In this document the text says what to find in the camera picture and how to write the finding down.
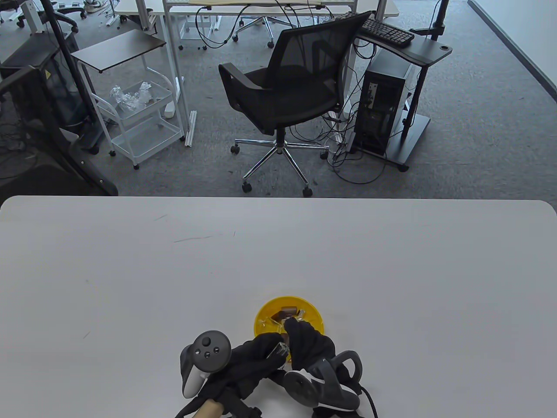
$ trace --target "white wall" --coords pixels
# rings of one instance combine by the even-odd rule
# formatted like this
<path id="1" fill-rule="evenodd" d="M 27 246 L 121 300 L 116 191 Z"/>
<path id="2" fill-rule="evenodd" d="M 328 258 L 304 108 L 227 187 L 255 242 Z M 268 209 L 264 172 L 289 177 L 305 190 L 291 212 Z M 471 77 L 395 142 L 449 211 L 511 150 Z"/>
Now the white wall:
<path id="1" fill-rule="evenodd" d="M 557 85 L 557 0 L 476 0 Z"/>

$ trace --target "baseboard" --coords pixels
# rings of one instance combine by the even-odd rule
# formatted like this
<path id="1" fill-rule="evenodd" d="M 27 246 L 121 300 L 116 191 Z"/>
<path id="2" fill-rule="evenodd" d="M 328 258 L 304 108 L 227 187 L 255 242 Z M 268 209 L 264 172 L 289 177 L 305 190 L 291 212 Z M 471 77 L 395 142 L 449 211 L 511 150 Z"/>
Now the baseboard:
<path id="1" fill-rule="evenodd" d="M 540 85 L 557 102 L 557 86 L 541 71 L 536 64 L 524 53 L 524 51 L 509 38 L 507 33 L 486 13 L 486 11 L 475 1 L 468 0 L 468 5 L 482 18 L 489 28 L 505 44 L 512 54 L 526 67 Z"/>

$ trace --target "caster wheel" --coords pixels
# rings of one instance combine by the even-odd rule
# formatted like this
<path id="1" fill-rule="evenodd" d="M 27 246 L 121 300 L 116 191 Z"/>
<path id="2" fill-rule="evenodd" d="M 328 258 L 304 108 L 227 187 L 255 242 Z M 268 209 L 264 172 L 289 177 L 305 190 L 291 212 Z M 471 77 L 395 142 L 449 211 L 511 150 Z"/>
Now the caster wheel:
<path id="1" fill-rule="evenodd" d="M 249 184 L 249 183 L 247 183 L 247 182 L 244 182 L 244 183 L 242 184 L 242 190 L 243 190 L 244 193 L 249 193 L 249 192 L 251 192 L 251 184 Z"/>

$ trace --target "black glove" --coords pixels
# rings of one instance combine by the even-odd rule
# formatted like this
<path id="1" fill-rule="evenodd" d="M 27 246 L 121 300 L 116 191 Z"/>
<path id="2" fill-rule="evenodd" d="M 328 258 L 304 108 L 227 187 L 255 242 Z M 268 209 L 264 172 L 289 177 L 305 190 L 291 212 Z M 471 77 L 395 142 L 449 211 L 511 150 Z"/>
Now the black glove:
<path id="1" fill-rule="evenodd" d="M 226 367 L 209 376 L 198 395 L 180 411 L 177 418 L 197 411 L 207 399 L 218 401 L 225 390 L 240 399 L 247 398 L 262 379 L 285 363 L 286 355 L 276 354 L 267 358 L 280 342 L 284 342 L 280 334 L 265 333 L 234 348 Z"/>
<path id="2" fill-rule="evenodd" d="M 317 361 L 325 358 L 332 359 L 336 356 L 333 340 L 315 330 L 309 322 L 289 318 L 284 322 L 284 329 L 288 333 L 292 369 L 301 370 L 313 366 Z M 358 381 L 350 376 L 350 372 L 343 364 L 336 368 L 336 377 L 341 385 L 348 386 L 358 395 L 361 386 Z M 343 418 L 356 418 L 356 412 L 340 412 L 326 407 L 314 408 L 313 418 L 329 418 L 338 415 Z"/>

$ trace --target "vr controller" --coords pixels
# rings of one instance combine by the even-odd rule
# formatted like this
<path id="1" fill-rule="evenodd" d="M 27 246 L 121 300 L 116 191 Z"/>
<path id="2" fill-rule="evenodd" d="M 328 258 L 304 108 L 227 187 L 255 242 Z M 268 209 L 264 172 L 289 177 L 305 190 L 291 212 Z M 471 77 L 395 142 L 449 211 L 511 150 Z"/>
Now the vr controller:
<path id="1" fill-rule="evenodd" d="M 230 340 L 217 330 L 205 331 L 180 354 L 182 393 L 186 399 L 195 397 L 211 375 L 222 370 L 230 360 Z"/>
<path id="2" fill-rule="evenodd" d="M 361 379 L 361 360 L 356 351 L 343 351 L 332 359 L 321 359 L 306 370 L 292 370 L 284 375 L 282 386 L 286 392 L 302 405 L 310 408 L 318 406 L 337 411 L 355 411 L 360 406 L 360 398 L 352 389 L 341 385 L 336 369 L 347 360 L 354 362 L 352 380 Z"/>

